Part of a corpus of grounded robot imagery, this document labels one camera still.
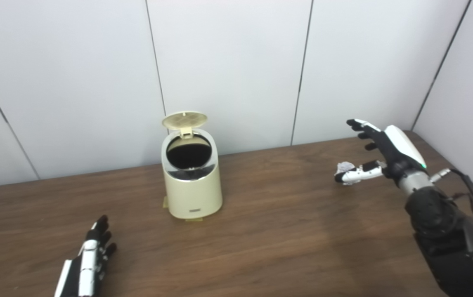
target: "wooden table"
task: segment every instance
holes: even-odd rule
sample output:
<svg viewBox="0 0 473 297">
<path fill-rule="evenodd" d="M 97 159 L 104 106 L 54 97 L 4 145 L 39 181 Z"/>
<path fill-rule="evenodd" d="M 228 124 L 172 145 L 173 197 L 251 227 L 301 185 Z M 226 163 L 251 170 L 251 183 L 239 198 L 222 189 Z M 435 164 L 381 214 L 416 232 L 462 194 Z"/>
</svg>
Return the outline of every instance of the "wooden table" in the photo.
<svg viewBox="0 0 473 297">
<path fill-rule="evenodd" d="M 408 134 L 431 173 L 449 166 Z M 224 205 L 203 222 L 161 207 L 160 165 L 0 186 L 0 297 L 53 296 L 63 260 L 102 214 L 119 247 L 103 297 L 443 297 L 393 182 L 334 182 L 338 162 L 380 158 L 363 145 L 222 156 Z M 458 177 L 440 186 L 465 189 Z"/>
</svg>

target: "panel seam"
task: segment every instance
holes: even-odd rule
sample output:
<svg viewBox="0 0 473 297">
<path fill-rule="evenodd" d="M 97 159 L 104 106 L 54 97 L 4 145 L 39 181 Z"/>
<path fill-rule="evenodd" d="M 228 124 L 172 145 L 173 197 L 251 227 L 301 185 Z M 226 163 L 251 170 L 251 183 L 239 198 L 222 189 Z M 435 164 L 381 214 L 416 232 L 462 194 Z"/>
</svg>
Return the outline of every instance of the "panel seam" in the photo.
<svg viewBox="0 0 473 297">
<path fill-rule="evenodd" d="M 22 145 L 22 143 L 20 142 L 20 139 L 18 139 L 18 136 L 16 135 L 16 133 L 14 132 L 14 129 L 12 128 L 11 126 L 11 123 L 7 120 L 7 117 L 5 116 L 5 113 L 4 111 L 2 110 L 2 108 L 0 107 L 0 113 L 2 115 L 2 117 L 4 117 L 4 121 L 7 123 L 7 126 L 9 127 L 14 139 L 16 140 L 16 142 L 18 143 L 18 146 L 20 147 L 20 150 L 22 150 L 22 153 L 24 154 L 27 162 L 29 163 L 29 166 L 31 166 L 31 169 L 33 170 L 33 173 L 35 173 L 36 177 L 38 180 L 41 180 L 40 178 L 40 175 L 38 174 L 37 172 L 37 169 L 35 168 L 35 166 L 33 165 L 33 162 L 31 162 L 31 159 L 29 158 L 29 155 L 27 154 L 26 150 L 24 149 L 24 146 Z"/>
<path fill-rule="evenodd" d="M 295 123 L 297 122 L 297 110 L 299 109 L 299 97 L 301 94 L 301 85 L 303 84 L 304 62 L 306 60 L 306 48 L 308 47 L 308 36 L 310 35 L 310 22 L 312 22 L 312 10 L 314 8 L 314 0 L 310 3 L 310 14 L 308 16 L 308 28 L 306 29 L 306 40 L 304 43 L 303 65 L 301 66 L 301 76 L 299 78 L 299 90 L 297 90 L 297 101 L 295 102 L 295 115 L 293 116 L 293 127 L 291 129 L 290 146 L 293 145 L 293 136 L 295 135 Z"/>
<path fill-rule="evenodd" d="M 461 19 L 459 20 L 459 24 L 457 25 L 457 28 L 455 29 L 455 32 L 453 33 L 453 36 L 451 37 L 451 41 L 449 42 L 449 45 L 447 46 L 446 52 L 444 53 L 444 56 L 442 57 L 442 60 L 440 61 L 440 65 L 438 66 L 438 69 L 435 73 L 435 77 L 433 77 L 433 81 L 431 81 L 431 85 L 429 86 L 429 89 L 427 90 L 427 94 L 426 94 L 426 96 L 424 97 L 424 99 L 422 101 L 422 105 L 420 106 L 420 109 L 419 109 L 418 113 L 416 114 L 416 118 L 414 119 L 414 122 L 411 126 L 411 131 L 414 130 L 414 127 L 416 126 L 416 123 L 418 122 L 418 119 L 420 118 L 420 114 L 423 111 L 423 107 L 426 105 L 427 98 L 431 94 L 431 90 L 433 89 L 433 86 L 435 85 L 435 81 L 438 78 L 438 75 L 440 74 L 440 70 L 442 69 L 442 66 L 444 65 L 444 62 L 446 61 L 447 54 L 448 54 L 451 46 L 453 45 L 453 41 L 455 40 L 455 36 L 459 32 L 462 21 L 464 20 L 464 17 L 466 16 L 466 12 L 469 8 L 469 4 L 471 4 L 471 1 L 472 0 L 469 0 L 468 3 L 466 4 L 466 8 L 464 8 L 464 12 L 462 14 Z"/>
<path fill-rule="evenodd" d="M 161 87 L 161 77 L 159 75 L 158 57 L 156 55 L 156 44 L 154 43 L 154 33 L 152 32 L 152 23 L 150 22 L 150 13 L 148 11 L 148 0 L 144 0 L 144 5 L 147 8 L 148 28 L 150 30 L 150 39 L 152 40 L 152 52 L 154 53 L 154 62 L 156 63 L 156 72 L 158 74 L 159 94 L 161 95 L 161 105 L 163 106 L 163 115 L 167 117 L 167 109 L 165 107 L 165 99 L 163 98 L 163 88 Z"/>
</svg>

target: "robotic finger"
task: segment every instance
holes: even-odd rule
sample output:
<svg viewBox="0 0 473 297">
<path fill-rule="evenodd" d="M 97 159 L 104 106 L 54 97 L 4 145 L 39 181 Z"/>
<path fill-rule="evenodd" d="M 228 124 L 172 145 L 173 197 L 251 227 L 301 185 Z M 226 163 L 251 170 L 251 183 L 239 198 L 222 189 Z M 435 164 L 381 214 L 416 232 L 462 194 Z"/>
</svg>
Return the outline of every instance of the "robotic finger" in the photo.
<svg viewBox="0 0 473 297">
<path fill-rule="evenodd" d="M 385 167 L 385 163 L 379 160 L 372 160 L 362 164 L 358 168 L 350 169 L 346 172 L 340 172 L 335 175 L 336 182 L 342 183 L 353 183 L 361 180 L 373 179 L 383 175 L 382 169 Z"/>
<path fill-rule="evenodd" d="M 367 122 L 366 120 L 359 120 L 357 118 L 354 118 L 352 120 L 347 120 L 346 124 L 348 124 L 348 126 L 350 126 L 350 128 L 352 128 L 352 130 L 354 131 L 365 131 L 365 133 L 369 134 L 369 136 L 370 134 L 373 134 L 375 132 L 381 132 L 378 127 Z"/>
</svg>

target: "black robotic finger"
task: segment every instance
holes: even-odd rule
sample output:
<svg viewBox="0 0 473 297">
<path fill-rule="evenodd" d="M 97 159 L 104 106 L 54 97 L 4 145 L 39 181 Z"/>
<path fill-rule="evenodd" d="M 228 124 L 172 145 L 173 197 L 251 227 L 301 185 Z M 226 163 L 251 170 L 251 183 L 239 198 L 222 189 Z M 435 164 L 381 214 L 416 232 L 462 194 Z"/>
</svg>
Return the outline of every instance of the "black robotic finger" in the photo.
<svg viewBox="0 0 473 297">
<path fill-rule="evenodd" d="M 346 124 L 352 128 L 354 131 L 363 131 L 363 127 L 361 123 L 357 122 L 356 120 L 347 120 Z"/>
<path fill-rule="evenodd" d="M 375 150 L 377 148 L 378 148 L 378 145 L 376 145 L 376 143 L 373 143 L 373 142 L 365 145 L 365 150 L 367 150 L 367 151 L 372 151 L 372 150 Z"/>
<path fill-rule="evenodd" d="M 108 217 L 106 215 L 100 217 L 99 220 L 95 222 L 92 229 L 97 229 L 100 234 L 103 234 L 106 230 L 108 230 Z"/>
<path fill-rule="evenodd" d="M 87 241 L 87 240 L 99 241 L 100 239 L 101 239 L 101 234 L 99 233 L 99 231 L 96 229 L 90 229 L 88 232 L 86 232 L 86 238 L 84 239 L 84 241 Z"/>
<path fill-rule="evenodd" d="M 101 236 L 101 246 L 106 246 L 106 243 L 112 238 L 112 232 L 106 231 L 102 236 Z"/>
<path fill-rule="evenodd" d="M 361 133 L 357 134 L 357 137 L 359 139 L 369 139 L 370 138 L 369 134 L 367 134 L 367 132 L 361 132 Z"/>
<path fill-rule="evenodd" d="M 104 255 L 108 258 L 117 250 L 117 245 L 115 243 L 108 245 L 106 248 Z"/>
</svg>

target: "cream trash can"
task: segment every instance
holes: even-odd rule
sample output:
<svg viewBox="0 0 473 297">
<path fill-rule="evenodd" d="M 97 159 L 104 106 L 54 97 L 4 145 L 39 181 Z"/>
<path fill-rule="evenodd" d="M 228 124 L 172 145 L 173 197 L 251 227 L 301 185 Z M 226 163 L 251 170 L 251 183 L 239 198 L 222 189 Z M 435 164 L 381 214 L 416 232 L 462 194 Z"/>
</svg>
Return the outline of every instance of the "cream trash can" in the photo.
<svg viewBox="0 0 473 297">
<path fill-rule="evenodd" d="M 179 219 L 199 219 L 222 207 L 218 151 L 212 136 L 201 129 L 207 116 L 181 111 L 167 116 L 163 126 L 171 132 L 161 146 L 161 164 L 167 190 L 166 203 Z"/>
</svg>

